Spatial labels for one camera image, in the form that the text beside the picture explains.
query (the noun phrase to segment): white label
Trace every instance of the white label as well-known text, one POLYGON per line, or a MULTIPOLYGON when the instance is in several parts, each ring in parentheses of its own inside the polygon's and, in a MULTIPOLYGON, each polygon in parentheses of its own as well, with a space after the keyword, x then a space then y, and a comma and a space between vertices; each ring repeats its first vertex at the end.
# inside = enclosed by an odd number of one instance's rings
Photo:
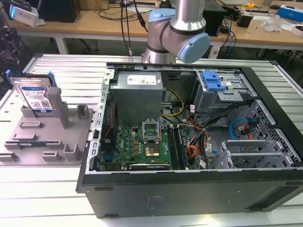
POLYGON ((157 85, 156 76, 153 75, 129 75, 127 76, 129 85, 157 85))
POLYGON ((32 144, 31 143, 19 143, 18 145, 19 146, 31 146, 32 144))
POLYGON ((48 99, 44 96, 43 87, 22 87, 22 93, 33 110, 41 112, 51 111, 52 107, 48 99))
POLYGON ((195 105, 190 105, 190 112, 195 113, 195 105))
POLYGON ((210 143, 207 143, 206 145, 208 152, 212 152, 212 145, 210 143))
POLYGON ((202 159, 200 160, 200 166, 202 166, 203 169, 206 169, 206 163, 202 159))
POLYGON ((231 86, 231 82, 221 82, 223 86, 231 86))

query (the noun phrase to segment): blue cable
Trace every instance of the blue cable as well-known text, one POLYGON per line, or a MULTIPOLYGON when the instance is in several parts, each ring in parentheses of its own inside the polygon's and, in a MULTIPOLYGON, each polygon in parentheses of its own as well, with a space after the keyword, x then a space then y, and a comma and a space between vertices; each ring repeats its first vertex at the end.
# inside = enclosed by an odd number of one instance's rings
POLYGON ((249 122, 248 119, 246 119, 246 118, 237 118, 236 120, 234 120, 234 121, 230 124, 230 126, 229 126, 229 133, 231 134, 233 140, 237 140, 237 137, 233 134, 233 131, 232 131, 232 130, 233 130, 233 124, 234 124, 235 122, 237 122, 237 121, 245 121, 246 123, 249 122))
POLYGON ((228 28, 228 33, 229 33, 229 36, 231 37, 231 45, 229 46, 227 57, 229 57, 229 55, 231 53, 231 50, 232 50, 232 32, 231 32, 231 27, 228 28))

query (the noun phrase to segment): workbench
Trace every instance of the workbench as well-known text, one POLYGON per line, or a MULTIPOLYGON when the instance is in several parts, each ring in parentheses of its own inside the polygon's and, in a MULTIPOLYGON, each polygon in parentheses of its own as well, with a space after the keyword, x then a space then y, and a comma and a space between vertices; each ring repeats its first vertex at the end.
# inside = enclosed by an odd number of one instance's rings
MULTIPOLYGON (((263 0, 252 0, 258 7, 262 5, 263 0)), ((272 5, 288 5, 303 8, 302 2, 273 1, 272 5)), ((108 14, 119 12, 120 8, 108 9, 108 14)), ((120 17, 120 13, 108 15, 109 17, 120 17)), ((143 14, 145 21, 148 20, 148 13, 143 14)), ((56 40, 59 53, 68 54, 65 38, 82 38, 96 40, 123 40, 121 24, 118 21, 104 19, 98 16, 98 10, 82 10, 74 23, 60 23, 47 21, 46 26, 30 27, 17 21, 8 20, 10 26, 17 28, 19 35, 52 37, 56 40)), ((236 47, 264 48, 264 49, 283 49, 283 50, 303 50, 303 38, 295 34, 282 30, 280 32, 264 32, 261 28, 262 21, 251 20, 248 28, 238 27, 235 22, 232 23, 232 31, 236 34, 236 47)), ((130 36, 132 41, 147 42, 147 33, 140 26, 138 20, 129 22, 130 36)), ((127 37, 126 22, 124 22, 125 36, 127 37)), ((211 52, 209 58, 215 59, 218 56, 220 47, 227 38, 227 34, 220 33, 217 37, 211 37, 211 52)))
MULTIPOLYGON (((86 103, 97 110, 103 72, 107 62, 140 62, 140 57, 51 55, 34 57, 25 68, 28 73, 51 71, 62 89, 62 100, 69 108, 86 103)), ((214 67, 252 67, 261 81, 303 133, 303 90, 277 65, 268 61, 212 60, 195 62, 214 67)), ((0 101, 0 151, 22 113, 23 99, 15 90, 0 101)), ((85 197, 75 192, 80 166, 0 167, 1 226, 274 226, 303 225, 303 194, 272 212, 205 214, 147 218, 97 219, 85 197)))

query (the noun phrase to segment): floor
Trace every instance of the floor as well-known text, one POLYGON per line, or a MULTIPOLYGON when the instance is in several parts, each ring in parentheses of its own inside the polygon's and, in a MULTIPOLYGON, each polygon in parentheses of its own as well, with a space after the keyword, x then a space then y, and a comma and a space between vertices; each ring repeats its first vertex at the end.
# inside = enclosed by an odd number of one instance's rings
MULTIPOLYGON (((96 55, 126 55, 127 50, 122 41, 110 41, 100 40, 100 50, 95 50, 95 41, 86 40, 90 45, 90 53, 85 53, 85 45, 78 39, 67 39, 67 46, 70 54, 96 54, 96 55)), ((26 37, 23 42, 28 47, 31 53, 43 52, 43 53, 58 53, 56 43, 50 42, 49 38, 43 37, 26 37)), ((132 42, 132 50, 134 56, 140 56, 146 48, 146 43, 132 42)), ((227 59, 228 47, 224 47, 218 58, 227 59)), ((26 66, 27 62, 31 59, 31 53, 22 46, 23 58, 21 59, 21 66, 26 66)), ((236 47, 230 55, 230 59, 245 59, 245 60, 260 60, 257 56, 259 49, 253 48, 241 48, 236 47)), ((282 50, 269 50, 266 52, 263 60, 275 60, 277 61, 291 77, 298 81, 302 76, 303 60, 298 56, 296 58, 282 57, 282 50)), ((303 79, 299 81, 299 84, 303 86, 303 79)))

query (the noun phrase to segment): open computer tower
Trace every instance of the open computer tower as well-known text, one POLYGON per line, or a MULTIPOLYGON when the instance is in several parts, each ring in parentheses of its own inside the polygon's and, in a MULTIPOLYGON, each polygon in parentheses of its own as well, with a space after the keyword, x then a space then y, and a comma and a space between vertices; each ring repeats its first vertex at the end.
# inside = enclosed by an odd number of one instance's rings
POLYGON ((98 218, 270 211, 303 136, 251 68, 108 63, 78 184, 98 218))

